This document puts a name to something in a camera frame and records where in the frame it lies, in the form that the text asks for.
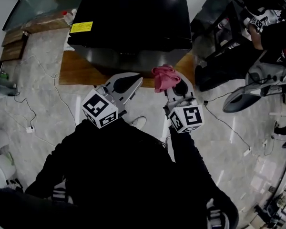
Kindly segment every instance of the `electrical outlet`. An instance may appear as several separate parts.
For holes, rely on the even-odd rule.
[[[27,133],[33,133],[35,132],[35,128],[34,127],[27,127]]]
[[[268,143],[268,140],[266,139],[266,140],[263,142],[263,148],[267,146],[267,143]]]

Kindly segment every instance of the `white cable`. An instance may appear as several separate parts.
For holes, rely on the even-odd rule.
[[[11,115],[13,115],[13,114],[11,114],[11,113],[7,112],[6,110],[3,110],[3,109],[0,109],[0,111],[6,112],[7,115],[8,115],[10,118],[12,118],[18,125],[20,125],[24,130],[27,130],[23,125],[21,125],[17,120],[15,120],[15,119],[11,116]],[[41,141],[46,142],[47,144],[49,144],[49,145],[55,147],[55,145],[53,145],[52,143],[49,143],[48,141],[46,141],[46,140],[40,138],[40,137],[37,136],[35,133],[33,133],[33,134],[34,134],[35,137],[37,137],[37,138],[40,139]]]
[[[51,76],[51,75],[49,75],[48,73],[46,73],[46,71],[45,71],[45,69],[43,68],[43,66],[41,65],[41,63],[40,63],[40,61],[38,60],[38,58],[33,54],[31,57],[35,57],[35,59],[37,60],[37,62],[38,62],[38,64],[39,64],[39,66],[43,69],[43,71],[44,71],[44,73],[48,76],[48,77],[50,77],[50,78],[52,78],[52,79],[57,79],[58,77],[59,77],[59,74],[58,73],[56,73],[55,75],[54,75],[54,77],[53,76]]]
[[[58,89],[57,89],[57,87],[56,87],[56,85],[55,85],[55,79],[58,78],[58,77],[55,77],[56,75],[59,76],[59,73],[56,73],[56,74],[54,75],[54,77],[53,77],[54,87],[55,87],[55,89],[56,89],[56,91],[57,91],[57,93],[58,93],[58,96],[59,96],[60,100],[67,106],[68,110],[70,111],[70,114],[72,115],[72,118],[73,118],[73,120],[74,120],[74,124],[75,124],[75,127],[76,127],[76,121],[75,121],[74,115],[72,114],[71,109],[69,108],[69,106],[61,99],[61,95],[59,94],[59,91],[58,91]]]
[[[22,65],[24,62],[26,62],[28,59],[30,59],[30,58],[32,58],[32,57],[34,57],[34,58],[37,60],[39,66],[42,68],[43,72],[44,72],[48,77],[50,77],[50,78],[53,79],[53,84],[54,84],[55,90],[57,91],[57,94],[58,94],[58,96],[59,96],[59,99],[67,106],[68,110],[70,111],[70,114],[72,115],[72,118],[73,118],[73,120],[74,120],[74,124],[75,124],[75,127],[76,127],[76,121],[75,121],[74,115],[72,114],[70,107],[61,99],[61,95],[60,95],[60,93],[59,93],[59,91],[58,91],[58,89],[57,89],[57,87],[56,87],[56,85],[55,85],[55,79],[57,79],[57,78],[59,77],[59,73],[56,73],[56,74],[54,75],[54,77],[51,76],[51,75],[49,75],[49,74],[45,71],[44,67],[41,65],[40,61],[39,61],[38,58],[35,56],[35,54],[31,55],[30,57],[28,57],[26,60],[22,61],[22,62],[21,62],[20,64],[18,64],[18,65]]]
[[[75,122],[74,115],[72,114],[71,109],[69,108],[69,106],[61,99],[61,95],[60,95],[60,93],[59,93],[59,91],[58,91],[58,89],[57,89],[57,87],[56,87],[56,85],[55,85],[55,79],[57,79],[57,78],[59,77],[59,73],[56,73],[56,74],[54,75],[54,77],[51,76],[51,75],[49,75],[49,74],[45,71],[45,69],[44,69],[43,66],[41,65],[40,61],[38,60],[38,58],[37,58],[34,54],[33,54],[32,56],[30,56],[29,58],[27,58],[26,60],[22,61],[20,64],[16,65],[16,67],[22,65],[24,62],[26,62],[28,59],[30,59],[30,58],[32,58],[32,57],[34,57],[34,58],[37,60],[39,66],[43,69],[44,73],[45,73],[48,77],[50,77],[50,78],[53,79],[53,85],[54,85],[54,87],[55,87],[55,90],[57,91],[57,94],[58,94],[58,96],[59,96],[59,99],[67,106],[68,110],[70,111],[70,114],[72,115],[72,118],[73,118],[73,120],[74,120],[74,124],[75,124],[75,127],[76,127],[76,122]],[[19,115],[19,114],[18,114],[18,115],[11,114],[11,113],[9,113],[9,112],[7,112],[7,111],[5,111],[5,110],[1,110],[1,109],[0,109],[0,111],[6,112],[6,113],[9,115],[9,117],[11,117],[18,125],[20,125],[23,129],[26,130],[26,128],[25,128],[24,126],[22,126],[18,121],[16,121],[16,120],[12,117],[12,115],[13,115],[13,116],[20,116],[20,117],[24,118],[24,119],[27,121],[27,123],[28,123],[27,118],[25,118],[24,116]],[[43,141],[43,142],[46,142],[47,144],[49,144],[49,145],[55,147],[55,145],[53,145],[52,143],[49,143],[48,141],[46,141],[46,140],[40,138],[40,137],[37,136],[35,133],[33,133],[33,134],[34,134],[34,136],[37,137],[39,140],[41,140],[41,141]]]
[[[35,136],[35,137],[37,137],[39,140],[44,141],[44,142],[46,142],[47,144],[49,144],[49,145],[51,145],[51,146],[55,147],[55,145],[53,145],[52,143],[49,143],[48,141],[46,141],[46,140],[44,140],[44,139],[40,138],[40,137],[39,137],[39,136],[37,136],[35,133],[33,133],[33,134],[34,134],[34,136]]]
[[[26,130],[26,128],[25,128],[23,125],[21,125],[17,120],[15,120],[15,119],[10,115],[9,112],[7,112],[7,111],[5,111],[5,110],[3,110],[3,109],[0,109],[0,111],[6,112],[10,118],[12,118],[18,125],[20,125],[23,129]]]

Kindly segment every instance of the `bottle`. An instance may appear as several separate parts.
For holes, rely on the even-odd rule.
[[[229,19],[223,19],[218,25],[218,29],[222,29],[223,27],[225,27],[225,25],[229,22]]]
[[[75,15],[76,15],[76,13],[77,13],[77,9],[72,9],[72,10],[71,10],[71,13],[72,13],[73,19],[74,19],[74,18],[75,18]]]
[[[66,23],[70,26],[72,26],[73,23],[73,15],[70,13],[67,13],[67,11],[62,12],[63,19],[66,21]]]

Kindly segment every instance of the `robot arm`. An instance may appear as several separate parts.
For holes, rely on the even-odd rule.
[[[192,83],[183,74],[177,73],[181,81],[165,91],[168,102],[164,110],[177,133],[190,132],[204,124],[204,114],[194,96]]]
[[[138,73],[112,76],[96,90],[91,90],[82,102],[85,116],[98,128],[108,125],[127,113],[125,104],[140,88],[143,77]]]

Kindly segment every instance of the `marble floor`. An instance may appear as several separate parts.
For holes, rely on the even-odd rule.
[[[17,176],[24,186],[28,186],[42,169],[47,155],[62,139],[72,133],[75,124],[83,119],[80,102],[93,86],[58,85],[57,89],[63,101],[60,101],[54,88],[52,77],[60,71],[63,44],[68,30],[61,29],[33,34],[30,36],[23,59],[5,62],[3,71],[10,80],[18,85],[20,94],[17,101],[27,99],[36,117],[32,120],[34,134],[28,134],[26,127],[34,114],[25,102],[18,103],[13,97],[0,99],[0,129],[5,130],[10,144],[4,152],[12,154]],[[244,84],[243,80],[234,80],[211,91],[195,94],[199,102],[212,100],[233,91]],[[276,186],[286,163],[286,149],[282,149],[281,141],[270,139],[275,118],[269,112],[281,111],[280,96],[261,99],[255,105],[236,114],[225,114],[222,106],[225,97],[209,103],[209,110],[221,120],[227,122],[252,147],[252,151],[244,156],[248,146],[224,123],[215,119],[204,107],[205,125],[191,133],[204,161],[218,186],[236,204],[240,214],[240,227],[245,224],[245,216],[251,207],[264,201],[269,196],[269,186]],[[163,137],[164,112],[166,103],[164,94],[156,94],[153,89],[140,88],[136,96],[127,104],[128,114],[124,119],[128,122],[138,116],[147,118],[143,131],[157,137]],[[286,118],[280,118],[281,125],[286,125]],[[266,148],[262,147],[267,139]]]

